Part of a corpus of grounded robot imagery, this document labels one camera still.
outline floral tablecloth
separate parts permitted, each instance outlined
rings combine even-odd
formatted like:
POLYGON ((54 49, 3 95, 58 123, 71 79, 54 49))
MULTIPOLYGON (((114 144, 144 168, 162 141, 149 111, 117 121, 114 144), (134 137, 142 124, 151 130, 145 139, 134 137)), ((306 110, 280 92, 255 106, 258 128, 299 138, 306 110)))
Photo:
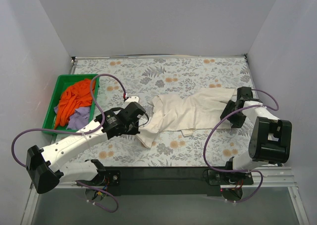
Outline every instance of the floral tablecloth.
MULTIPOLYGON (((253 86, 243 57, 235 58, 121 58, 81 59, 74 74, 109 73, 119 78, 129 96, 139 96, 149 116, 147 102, 155 95, 177 93, 187 97, 203 87, 238 88, 253 86)), ((109 77, 100 78, 98 102, 104 109, 122 106, 122 90, 109 77)), ((95 115, 100 114, 96 108, 95 115)), ((240 129, 219 129, 207 149, 207 158, 215 166, 223 166, 231 157, 248 149, 253 126, 246 120, 240 129)), ((204 166, 203 146, 211 130, 196 130, 183 137, 180 131, 162 132, 145 148, 134 136, 121 136, 95 145, 71 161, 99 159, 105 166, 197 167, 204 166)))

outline beige cloth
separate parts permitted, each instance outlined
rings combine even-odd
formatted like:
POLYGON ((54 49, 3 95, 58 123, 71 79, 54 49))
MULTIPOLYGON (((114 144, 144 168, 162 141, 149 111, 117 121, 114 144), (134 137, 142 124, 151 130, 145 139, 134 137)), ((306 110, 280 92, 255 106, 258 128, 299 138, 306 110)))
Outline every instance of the beige cloth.
MULTIPOLYGON (((152 99, 153 117, 136 137, 151 148, 152 142, 162 131, 182 130, 184 136, 191 135, 195 129, 213 128, 227 102, 234 94, 234 89, 202 88, 195 94, 182 99, 176 94, 158 95, 152 99)), ((228 121, 219 128, 230 128, 228 121)))

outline gray cloth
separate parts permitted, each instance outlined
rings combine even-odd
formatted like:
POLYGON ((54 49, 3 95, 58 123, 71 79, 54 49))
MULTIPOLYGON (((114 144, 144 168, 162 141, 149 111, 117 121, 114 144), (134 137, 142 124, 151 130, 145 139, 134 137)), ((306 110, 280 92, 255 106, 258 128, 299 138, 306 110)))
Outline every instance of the gray cloth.
MULTIPOLYGON (((55 113, 58 112, 58 106, 54 108, 55 113)), ((66 129, 79 130, 89 123, 90 106, 75 109, 75 113, 69 117, 66 129)))

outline white wall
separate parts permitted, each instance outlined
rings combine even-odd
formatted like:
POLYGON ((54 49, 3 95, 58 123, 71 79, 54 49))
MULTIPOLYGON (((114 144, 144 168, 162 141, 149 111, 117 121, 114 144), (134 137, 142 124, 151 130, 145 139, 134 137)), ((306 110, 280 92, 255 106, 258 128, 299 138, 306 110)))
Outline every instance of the white wall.
POLYGON ((317 224, 317 0, 276 0, 248 57, 256 87, 276 96, 277 116, 293 124, 288 164, 317 224))
POLYGON ((241 55, 275 0, 40 0, 71 56, 241 55))
MULTIPOLYGON (((10 146, 22 130, 42 127, 53 88, 69 72, 70 57, 39 0, 0 0, 0 224, 17 225, 31 180, 12 158, 10 146)), ((41 133, 22 136, 17 156, 48 144, 41 133)))

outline green basket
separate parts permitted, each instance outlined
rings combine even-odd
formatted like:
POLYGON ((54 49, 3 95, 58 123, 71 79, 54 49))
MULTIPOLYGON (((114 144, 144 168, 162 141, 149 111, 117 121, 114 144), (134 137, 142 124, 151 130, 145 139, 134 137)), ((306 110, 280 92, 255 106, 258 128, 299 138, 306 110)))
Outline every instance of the green basket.
MULTIPOLYGON (((75 84, 78 81, 84 80, 84 79, 93 79, 97 74, 82 74, 82 75, 60 75, 56 81, 55 88, 53 91, 52 99, 50 102, 50 106, 48 108, 48 111, 46 113, 46 117, 43 123, 42 128, 47 129, 54 129, 55 125, 55 119, 56 114, 54 112, 54 107, 56 107, 59 103, 61 94, 67 89, 68 86, 71 86, 75 84)), ((99 88, 99 78, 96 80, 96 86, 95 86, 95 93, 94 96, 97 98, 98 94, 98 88, 99 88)), ((94 112, 95 112, 95 102, 92 103, 91 109, 90 109, 90 115, 89 115, 89 122, 93 120, 94 118, 94 112)), ((77 130, 70 130, 66 129, 67 125, 64 127, 58 126, 56 130, 66 131, 66 132, 76 132, 77 130)), ((54 132, 47 132, 43 131, 47 134, 57 134, 54 132)))

